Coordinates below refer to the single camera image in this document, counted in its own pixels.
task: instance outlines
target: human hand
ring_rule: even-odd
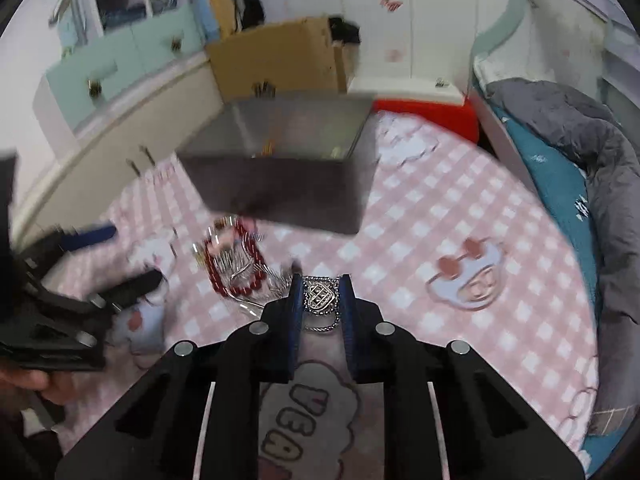
[[[42,397],[63,405],[76,396],[71,373],[53,372],[47,374],[41,370],[24,370],[0,365],[0,389],[23,388],[40,392]]]

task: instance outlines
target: round table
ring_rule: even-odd
[[[574,252],[538,199],[496,160],[436,126],[424,124],[418,134],[436,139],[435,149],[404,164],[379,165],[357,235],[258,221],[265,235],[260,248],[268,263],[295,257],[311,276],[350,274],[358,297],[377,303],[386,320],[418,340],[467,341],[577,452],[597,363],[593,315]],[[171,227],[166,346],[223,340],[249,319],[213,292],[191,256],[191,244],[216,216],[172,156],[110,206],[104,217],[119,236],[73,256],[60,290],[83,296],[121,276],[131,251]],[[81,397],[60,429],[66,449],[142,373],[126,348],[110,349],[108,359],[105,373],[77,377]],[[264,393],[260,466],[266,478],[302,478],[301,471],[316,471],[315,478],[341,471],[343,478],[381,478],[380,385],[351,383],[339,333],[305,334],[300,361],[305,364],[290,385]],[[296,385],[326,391],[330,401],[327,412],[315,416],[313,435],[288,434],[300,458],[280,460],[270,452],[269,432],[281,410],[295,406],[290,389]]]

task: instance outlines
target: pile of jewelry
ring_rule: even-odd
[[[296,261],[280,271],[269,267],[257,243],[262,240],[255,223],[239,216],[216,219],[203,241],[193,244],[193,255],[206,269],[213,290],[235,301],[240,309],[260,318],[265,304],[289,293],[294,273],[302,273]],[[330,332],[340,321],[338,279],[304,277],[305,311],[313,319],[305,328],[310,332]],[[318,325],[333,315],[333,322]]]

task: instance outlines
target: drawer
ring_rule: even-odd
[[[74,129],[143,75],[133,33],[125,27],[63,59],[47,72],[47,80],[62,116]],[[96,98],[89,95],[89,80],[97,80],[102,86]]]
[[[144,70],[148,74],[157,72],[176,59],[194,54],[203,46],[193,11],[188,5],[136,23],[131,28]],[[177,50],[175,45],[172,48],[174,40],[180,43]]]

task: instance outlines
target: gray blanket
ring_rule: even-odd
[[[590,434],[628,426],[640,404],[640,164],[609,109],[574,88],[507,79],[487,86],[492,103],[587,173],[589,210],[602,264],[598,286],[600,386]]]

